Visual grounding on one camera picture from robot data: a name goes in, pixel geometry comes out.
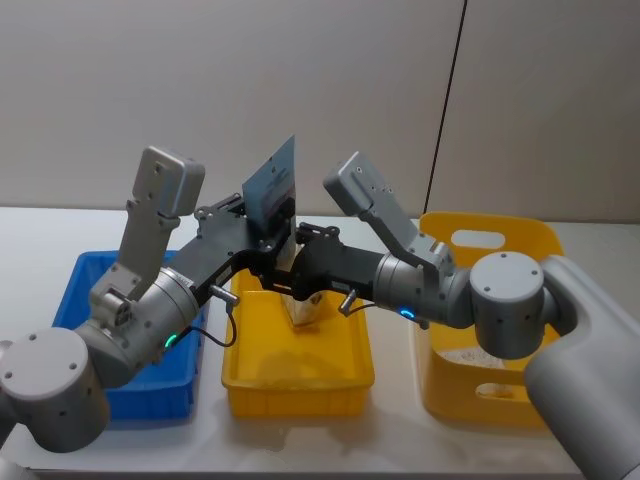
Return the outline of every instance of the green led light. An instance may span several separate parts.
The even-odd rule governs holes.
[[[164,342],[164,348],[169,348],[176,338],[178,338],[178,334],[176,333],[167,338],[167,341]]]

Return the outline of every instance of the yellow plastic bin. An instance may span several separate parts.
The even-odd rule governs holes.
[[[374,381],[364,312],[345,318],[338,312],[343,296],[327,292],[317,320],[293,327],[280,294],[262,290],[248,271],[234,277],[232,290],[241,298],[238,339],[225,349],[222,384],[234,415],[362,412]]]
[[[460,267],[472,267],[495,251],[521,252],[537,261],[563,254],[549,226],[526,218],[433,212],[422,216],[420,229],[450,245]],[[455,245],[452,237],[461,230],[499,233],[504,244],[493,249]],[[540,348],[556,338],[547,326]],[[479,351],[473,327],[457,330],[431,323],[428,333],[416,328],[414,340],[423,403],[435,417],[468,425],[545,427],[524,388],[523,370],[530,357],[510,361],[489,358],[487,362],[487,355],[481,359],[482,366],[452,361],[452,352]]]

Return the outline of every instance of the black cable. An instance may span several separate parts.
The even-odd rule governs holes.
[[[442,116],[440,117],[440,127],[438,128],[438,139],[436,140],[436,149],[433,152],[433,163],[431,164],[431,173],[429,174],[429,185],[427,186],[427,197],[424,200],[424,210],[427,213],[429,206],[429,197],[431,197],[431,187],[433,186],[433,176],[436,172],[436,162],[438,161],[438,152],[440,151],[440,140],[442,139],[442,130],[444,129],[444,118],[447,114],[447,106],[449,105],[449,94],[451,93],[451,84],[453,83],[453,72],[456,69],[456,60],[458,59],[458,49],[460,48],[460,38],[462,37],[462,27],[464,25],[464,16],[467,13],[467,1],[462,4],[462,14],[460,15],[460,26],[458,27],[458,37],[456,38],[456,46],[453,50],[453,59],[451,60],[451,70],[449,71],[449,81],[447,83],[447,92],[444,96],[444,105],[442,106]]]
[[[214,337],[209,332],[207,332],[204,328],[194,327],[193,325],[189,325],[187,328],[185,328],[182,331],[182,333],[180,333],[180,335],[178,335],[178,338],[176,338],[176,340],[171,344],[171,348],[175,347],[178,343],[180,343],[180,340],[182,340],[192,331],[195,331],[201,335],[204,335],[216,345],[220,345],[221,347],[224,347],[224,348],[231,347],[234,343],[236,343],[236,339],[238,338],[238,328],[236,327],[236,319],[233,318],[233,313],[228,312],[228,315],[229,315],[229,322],[231,323],[231,340],[229,340],[227,343],[221,342],[216,337]]]
[[[234,343],[236,343],[236,339],[238,338],[238,328],[236,327],[236,319],[233,318],[233,313],[229,313],[229,322],[231,323],[231,340],[229,340],[226,343],[218,340],[216,337],[214,337],[209,332],[207,332],[204,328],[194,327],[189,325],[187,329],[190,331],[193,330],[198,333],[201,333],[216,345],[220,345],[221,347],[227,348],[227,347],[231,347]]]
[[[353,310],[349,310],[349,313],[347,313],[345,317],[350,317],[354,313],[369,307],[377,307],[377,305],[375,303],[367,303],[366,305],[360,305],[359,307],[356,307]]]

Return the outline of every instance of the white table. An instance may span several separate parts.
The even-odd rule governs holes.
[[[358,220],[300,220],[337,225],[345,243],[384,250]],[[87,250],[117,249],[125,221],[120,211],[0,208],[0,338],[16,340],[49,326],[76,257]],[[640,318],[640,226],[553,227],[567,255]],[[170,247],[179,248],[194,232],[195,220],[184,220]],[[88,447],[65,455],[42,450],[19,425],[2,454],[34,469],[92,472],[577,472],[548,434],[459,430],[434,420],[416,388],[409,322],[379,309],[367,315],[376,383],[360,418],[236,420],[220,384],[222,349],[205,342],[195,412],[188,422],[114,426]],[[221,302],[214,302],[209,329],[221,335],[225,321]]]

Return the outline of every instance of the gray robotic arm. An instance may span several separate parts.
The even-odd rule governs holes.
[[[526,368],[531,402],[585,476],[640,478],[636,319],[565,257],[538,264],[499,252],[470,270],[456,268],[446,246],[417,233],[391,188],[359,153],[334,170],[325,187],[390,250],[374,280],[378,306],[423,327],[428,321],[475,325],[480,346],[504,359],[534,353],[551,324],[562,338]]]
[[[248,268],[265,288],[299,300],[343,292],[347,315],[361,297],[423,328],[430,321],[474,326],[482,348],[506,359],[534,353],[551,324],[563,337],[525,371],[532,403],[587,477],[636,478],[640,326],[570,260],[498,252],[458,268],[447,245],[421,234],[355,154],[325,187],[345,213],[372,226],[388,254],[342,245],[335,227],[301,225],[296,240],[304,247],[290,271],[279,271],[295,210],[284,202],[269,231],[258,231],[234,195],[197,210],[196,237],[163,267],[169,235],[193,212],[203,177],[190,160],[145,150],[118,260],[91,291],[91,317],[76,331],[45,329],[0,343],[0,440],[20,422],[54,452],[93,441],[109,419],[104,389],[157,360],[166,338],[188,327],[211,296],[230,311],[238,298],[222,285]]]

